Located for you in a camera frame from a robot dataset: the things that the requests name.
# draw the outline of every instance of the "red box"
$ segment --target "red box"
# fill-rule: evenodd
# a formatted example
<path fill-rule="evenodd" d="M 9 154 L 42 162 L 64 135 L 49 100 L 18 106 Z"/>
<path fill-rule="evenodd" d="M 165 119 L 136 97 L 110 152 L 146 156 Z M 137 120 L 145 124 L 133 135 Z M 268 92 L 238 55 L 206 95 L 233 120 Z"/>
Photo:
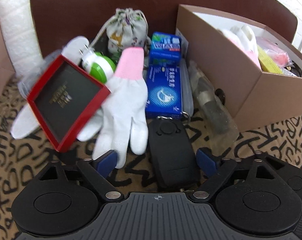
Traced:
<path fill-rule="evenodd" d="M 109 94 L 105 85 L 60 55 L 27 101 L 54 148 L 65 152 Z"/>

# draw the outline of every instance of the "blue medicine box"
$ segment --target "blue medicine box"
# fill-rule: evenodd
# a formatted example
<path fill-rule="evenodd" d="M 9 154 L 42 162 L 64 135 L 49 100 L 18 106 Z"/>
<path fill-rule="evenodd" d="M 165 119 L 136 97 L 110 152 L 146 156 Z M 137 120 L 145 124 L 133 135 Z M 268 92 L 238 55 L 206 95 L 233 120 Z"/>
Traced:
<path fill-rule="evenodd" d="M 149 54 L 150 65 L 177 66 L 181 60 L 181 38 L 155 32 L 152 35 Z"/>
<path fill-rule="evenodd" d="M 182 117 L 182 91 L 180 68 L 149 65 L 147 73 L 147 118 L 158 116 Z"/>

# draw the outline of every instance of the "black circular disc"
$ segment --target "black circular disc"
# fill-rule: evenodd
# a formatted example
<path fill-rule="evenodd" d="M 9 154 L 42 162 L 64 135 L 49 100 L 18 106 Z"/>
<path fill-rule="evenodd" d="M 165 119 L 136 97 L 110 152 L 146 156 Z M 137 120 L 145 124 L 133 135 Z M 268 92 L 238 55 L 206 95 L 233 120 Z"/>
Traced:
<path fill-rule="evenodd" d="M 287 181 L 288 185 L 293 189 L 293 190 L 300 190 L 302 189 L 302 178 L 299 176 L 293 176 Z"/>
<path fill-rule="evenodd" d="M 165 134 L 172 134 L 175 132 L 175 125 L 172 122 L 163 122 L 160 130 Z"/>
<path fill-rule="evenodd" d="M 252 210 L 268 212 L 280 205 L 280 199 L 270 192 L 253 191 L 243 196 L 243 203 Z"/>
<path fill-rule="evenodd" d="M 222 190 L 215 206 L 232 227 L 252 235 L 277 235 L 293 230 L 302 214 L 302 201 L 275 179 L 238 183 Z"/>
<path fill-rule="evenodd" d="M 14 200 L 18 227 L 38 236 L 61 236 L 86 226 L 98 212 L 98 200 L 85 187 L 59 179 L 33 181 Z"/>
<path fill-rule="evenodd" d="M 216 89 L 214 94 L 220 99 L 221 104 L 224 105 L 226 103 L 226 96 L 221 88 Z"/>
<path fill-rule="evenodd" d="M 50 192 L 34 201 L 34 207 L 45 214 L 55 214 L 66 210 L 71 205 L 71 198 L 63 193 Z"/>

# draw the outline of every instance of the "drawstring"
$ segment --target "drawstring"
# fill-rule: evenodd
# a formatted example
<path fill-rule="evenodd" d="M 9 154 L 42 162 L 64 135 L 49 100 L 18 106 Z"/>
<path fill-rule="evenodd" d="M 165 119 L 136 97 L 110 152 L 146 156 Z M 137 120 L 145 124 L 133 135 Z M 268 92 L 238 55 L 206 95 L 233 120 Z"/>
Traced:
<path fill-rule="evenodd" d="M 106 21 L 106 23 L 102 26 L 102 28 L 100 29 L 100 31 L 98 32 L 97 36 L 95 36 L 94 40 L 91 42 L 91 44 L 89 45 L 89 48 L 93 48 L 95 46 L 95 44 L 98 42 L 98 40 L 100 39 L 100 37 L 102 36 L 102 34 L 105 32 L 105 30 L 107 29 L 108 25 L 117 19 L 117 15 L 113 15 L 109 20 Z"/>
<path fill-rule="evenodd" d="M 140 11 L 140 10 L 135 10 L 135 12 L 136 12 L 137 14 L 139 13 L 139 14 L 143 17 L 143 19 L 145 20 L 145 22 L 146 22 L 146 24 L 147 24 L 147 35 L 148 35 L 149 26 L 148 26 L 147 19 L 146 19 L 146 17 L 144 16 L 144 13 L 143 13 L 142 11 Z"/>

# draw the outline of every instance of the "keyring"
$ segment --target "keyring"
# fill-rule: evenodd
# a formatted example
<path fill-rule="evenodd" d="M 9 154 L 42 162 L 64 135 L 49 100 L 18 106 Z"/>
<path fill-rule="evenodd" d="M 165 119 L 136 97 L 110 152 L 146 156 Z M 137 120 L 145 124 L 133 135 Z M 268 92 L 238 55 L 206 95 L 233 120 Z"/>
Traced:
<path fill-rule="evenodd" d="M 187 112 L 182 112 L 182 114 L 183 114 L 183 115 L 184 115 L 184 117 L 187 119 L 187 122 L 186 122 L 186 123 L 184 123 L 183 125 L 184 125 L 184 126 L 189 125 L 189 124 L 190 124 L 190 122 L 191 122 L 191 116 L 190 116 L 190 114 L 188 114 Z"/>
<path fill-rule="evenodd" d="M 165 120 L 173 120 L 173 118 L 172 117 L 165 117 L 165 116 L 157 116 L 157 119 L 165 119 Z"/>

